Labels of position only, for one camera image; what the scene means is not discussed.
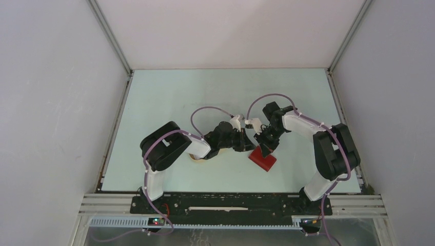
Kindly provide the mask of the aluminium frame rail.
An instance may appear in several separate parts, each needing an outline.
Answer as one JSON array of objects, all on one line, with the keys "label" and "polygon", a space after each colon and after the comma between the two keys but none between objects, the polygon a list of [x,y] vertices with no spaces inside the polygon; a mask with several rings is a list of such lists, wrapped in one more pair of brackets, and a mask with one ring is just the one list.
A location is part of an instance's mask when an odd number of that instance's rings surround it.
[{"label": "aluminium frame rail", "polygon": [[381,245],[396,245],[379,195],[330,195],[298,210],[292,193],[167,193],[155,211],[138,194],[86,194],[70,245],[85,245],[90,227],[302,230],[328,219],[370,219]]}]

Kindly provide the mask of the red leather card holder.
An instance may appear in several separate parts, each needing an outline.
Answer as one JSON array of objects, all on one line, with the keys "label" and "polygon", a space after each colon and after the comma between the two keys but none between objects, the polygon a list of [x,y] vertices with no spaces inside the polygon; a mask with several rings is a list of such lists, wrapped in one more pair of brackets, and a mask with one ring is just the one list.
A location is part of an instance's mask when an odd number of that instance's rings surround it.
[{"label": "red leather card holder", "polygon": [[268,155],[266,157],[262,156],[261,148],[257,146],[249,155],[248,158],[255,163],[257,166],[262,168],[264,171],[269,172],[269,170],[276,163],[277,159],[273,155]]}]

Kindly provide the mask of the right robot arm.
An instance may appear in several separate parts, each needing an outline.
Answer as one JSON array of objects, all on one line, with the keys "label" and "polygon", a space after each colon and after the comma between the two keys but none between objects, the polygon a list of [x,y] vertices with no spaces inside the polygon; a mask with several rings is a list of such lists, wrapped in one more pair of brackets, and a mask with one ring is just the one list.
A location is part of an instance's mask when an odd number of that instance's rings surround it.
[{"label": "right robot arm", "polygon": [[301,191],[298,206],[304,214],[312,214],[319,207],[319,199],[329,194],[334,187],[351,178],[352,170],[360,162],[353,138],[345,124],[328,126],[323,122],[303,115],[293,106],[280,108],[271,102],[263,108],[269,124],[259,118],[247,119],[246,125],[255,130],[263,158],[268,157],[279,146],[285,133],[297,133],[313,144],[316,173]]}]

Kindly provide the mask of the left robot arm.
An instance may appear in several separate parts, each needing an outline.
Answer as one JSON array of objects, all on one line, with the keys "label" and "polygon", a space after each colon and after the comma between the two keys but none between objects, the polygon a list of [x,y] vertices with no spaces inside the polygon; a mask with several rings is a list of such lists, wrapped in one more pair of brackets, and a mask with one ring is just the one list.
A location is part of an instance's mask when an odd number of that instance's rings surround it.
[{"label": "left robot arm", "polygon": [[236,152],[248,152],[255,149],[254,143],[242,128],[234,127],[230,122],[220,122],[213,131],[205,136],[196,136],[170,121],[145,137],[140,143],[145,166],[145,195],[142,206],[149,213],[157,213],[162,207],[165,170],[184,153],[197,160],[209,160],[216,157],[222,149]]}]

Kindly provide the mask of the beige oval plastic tray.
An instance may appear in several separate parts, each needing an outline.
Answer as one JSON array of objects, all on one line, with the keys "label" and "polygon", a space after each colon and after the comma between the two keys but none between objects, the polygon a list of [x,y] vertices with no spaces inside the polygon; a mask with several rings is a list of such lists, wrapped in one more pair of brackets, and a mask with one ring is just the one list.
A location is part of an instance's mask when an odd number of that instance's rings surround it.
[{"label": "beige oval plastic tray", "polygon": [[191,158],[192,161],[197,163],[202,163],[206,161],[205,159],[199,158],[198,156],[195,156],[193,154],[189,154],[189,157]]}]

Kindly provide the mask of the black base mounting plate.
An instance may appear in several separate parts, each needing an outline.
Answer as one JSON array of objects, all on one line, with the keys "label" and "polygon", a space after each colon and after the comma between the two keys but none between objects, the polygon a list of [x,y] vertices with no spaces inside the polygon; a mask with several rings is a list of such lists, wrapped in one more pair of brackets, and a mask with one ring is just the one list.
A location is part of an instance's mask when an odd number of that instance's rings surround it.
[{"label": "black base mounting plate", "polygon": [[290,226],[295,216],[330,216],[332,208],[329,199],[309,201],[296,193],[166,192],[152,203],[143,193],[133,196],[130,213],[163,213],[181,226]]}]

